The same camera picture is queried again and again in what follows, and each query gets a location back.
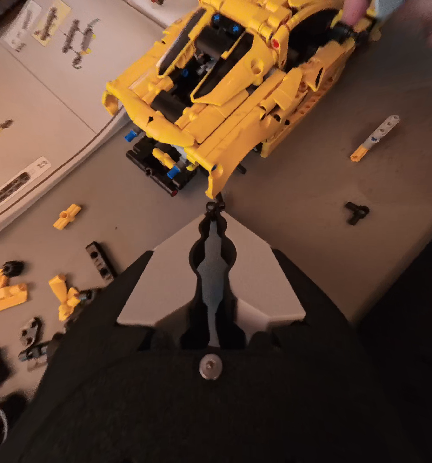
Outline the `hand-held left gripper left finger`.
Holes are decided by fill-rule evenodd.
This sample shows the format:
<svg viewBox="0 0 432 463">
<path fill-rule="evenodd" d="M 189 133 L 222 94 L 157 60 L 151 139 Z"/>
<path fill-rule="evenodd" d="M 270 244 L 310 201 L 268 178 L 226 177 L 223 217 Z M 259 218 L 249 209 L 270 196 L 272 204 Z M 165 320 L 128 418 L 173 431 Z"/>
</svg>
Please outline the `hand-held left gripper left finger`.
<svg viewBox="0 0 432 463">
<path fill-rule="evenodd" d="M 180 344 L 209 344 L 209 307 L 202 277 L 212 215 L 202 215 L 154 249 L 136 288 L 123 307 L 120 327 L 154 328 Z"/>
</svg>

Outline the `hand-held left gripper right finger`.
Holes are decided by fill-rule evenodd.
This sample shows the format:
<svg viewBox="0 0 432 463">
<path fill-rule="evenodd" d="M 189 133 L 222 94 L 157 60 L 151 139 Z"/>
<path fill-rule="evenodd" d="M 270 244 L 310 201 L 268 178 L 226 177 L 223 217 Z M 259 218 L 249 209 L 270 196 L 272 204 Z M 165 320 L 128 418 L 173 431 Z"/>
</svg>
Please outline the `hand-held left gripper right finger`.
<svg viewBox="0 0 432 463">
<path fill-rule="evenodd" d="M 218 307 L 220 346 L 246 348 L 257 333 L 305 322 L 307 312 L 273 247 L 225 212 L 218 233 L 228 265 Z"/>
</svg>

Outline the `small black connector piece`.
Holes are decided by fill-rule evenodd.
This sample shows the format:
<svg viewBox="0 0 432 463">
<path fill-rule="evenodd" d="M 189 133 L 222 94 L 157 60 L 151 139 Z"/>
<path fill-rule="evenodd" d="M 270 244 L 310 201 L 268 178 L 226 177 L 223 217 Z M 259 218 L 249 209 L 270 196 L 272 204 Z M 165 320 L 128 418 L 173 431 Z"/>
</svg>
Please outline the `small black connector piece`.
<svg viewBox="0 0 432 463">
<path fill-rule="evenodd" d="M 215 201 L 207 204 L 207 218 L 210 222 L 218 222 L 222 214 L 226 210 L 226 202 L 223 194 L 220 193 Z"/>
</svg>

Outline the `yellow toy brick car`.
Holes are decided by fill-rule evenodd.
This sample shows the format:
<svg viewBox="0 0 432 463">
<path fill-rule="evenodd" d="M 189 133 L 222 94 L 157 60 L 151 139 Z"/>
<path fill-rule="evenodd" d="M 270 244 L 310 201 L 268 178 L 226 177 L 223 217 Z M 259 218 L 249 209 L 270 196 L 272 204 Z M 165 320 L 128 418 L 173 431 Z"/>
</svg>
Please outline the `yellow toy brick car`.
<svg viewBox="0 0 432 463">
<path fill-rule="evenodd" d="M 378 2 L 357 25 L 341 0 L 212 0 L 107 83 L 106 110 L 126 110 L 126 154 L 176 197 L 197 173 L 222 196 L 243 160 L 263 159 L 339 81 L 354 52 L 381 38 Z"/>
</svg>

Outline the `grey desk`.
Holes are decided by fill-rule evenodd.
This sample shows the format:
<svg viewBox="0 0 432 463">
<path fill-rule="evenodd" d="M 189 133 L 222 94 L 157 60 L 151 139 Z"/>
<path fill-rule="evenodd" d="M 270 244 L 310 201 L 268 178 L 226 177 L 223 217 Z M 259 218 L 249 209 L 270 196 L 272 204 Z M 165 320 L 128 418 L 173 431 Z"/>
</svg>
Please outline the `grey desk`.
<svg viewBox="0 0 432 463">
<path fill-rule="evenodd" d="M 401 123 L 359 164 L 352 154 L 392 115 Z M 0 233 L 0 265 L 23 260 L 27 304 L 0 312 L 0 349 L 12 368 L 0 399 L 35 396 L 46 372 L 18 362 L 18 333 L 44 322 L 60 331 L 49 281 L 101 288 L 86 254 L 101 243 L 125 272 L 205 212 L 207 183 L 178 197 L 128 159 L 123 128 L 101 151 Z M 228 212 L 283 251 L 357 322 L 432 239 L 432 2 L 405 2 L 380 43 L 354 56 L 341 81 L 270 159 L 255 154 L 225 188 Z M 347 202 L 370 207 L 351 227 Z"/>
</svg>

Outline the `person's right hand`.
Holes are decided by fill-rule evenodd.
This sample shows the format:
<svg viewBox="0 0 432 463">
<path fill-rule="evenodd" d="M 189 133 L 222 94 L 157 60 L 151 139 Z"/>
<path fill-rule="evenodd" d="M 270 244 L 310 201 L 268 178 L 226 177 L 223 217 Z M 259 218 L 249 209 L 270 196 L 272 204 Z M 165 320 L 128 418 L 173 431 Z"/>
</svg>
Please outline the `person's right hand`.
<svg viewBox="0 0 432 463">
<path fill-rule="evenodd" d="M 341 22 L 347 26 L 355 26 L 362 18 L 367 17 L 370 6 L 371 0 L 346 0 Z"/>
</svg>

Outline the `black angled connector piece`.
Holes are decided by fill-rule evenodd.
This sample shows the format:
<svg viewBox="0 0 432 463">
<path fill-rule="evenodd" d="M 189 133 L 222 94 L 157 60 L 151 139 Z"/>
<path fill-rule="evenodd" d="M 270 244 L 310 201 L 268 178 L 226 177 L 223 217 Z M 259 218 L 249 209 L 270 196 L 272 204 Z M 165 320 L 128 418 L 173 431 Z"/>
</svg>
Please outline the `black angled connector piece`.
<svg viewBox="0 0 432 463">
<path fill-rule="evenodd" d="M 359 222 L 362 222 L 363 218 L 370 215 L 370 207 L 357 206 L 354 202 L 347 202 L 346 209 L 352 212 L 352 217 L 347 222 L 351 227 L 357 227 Z"/>
</svg>

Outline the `open instruction booklet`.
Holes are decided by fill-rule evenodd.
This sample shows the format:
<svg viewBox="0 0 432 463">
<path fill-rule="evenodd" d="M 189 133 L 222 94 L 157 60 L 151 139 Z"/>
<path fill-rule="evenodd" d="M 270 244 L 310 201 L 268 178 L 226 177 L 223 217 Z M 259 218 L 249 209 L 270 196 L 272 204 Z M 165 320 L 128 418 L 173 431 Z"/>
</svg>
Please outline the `open instruction booklet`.
<svg viewBox="0 0 432 463">
<path fill-rule="evenodd" d="M 0 2 L 0 231 L 126 125 L 102 106 L 107 83 L 196 7 Z"/>
</svg>

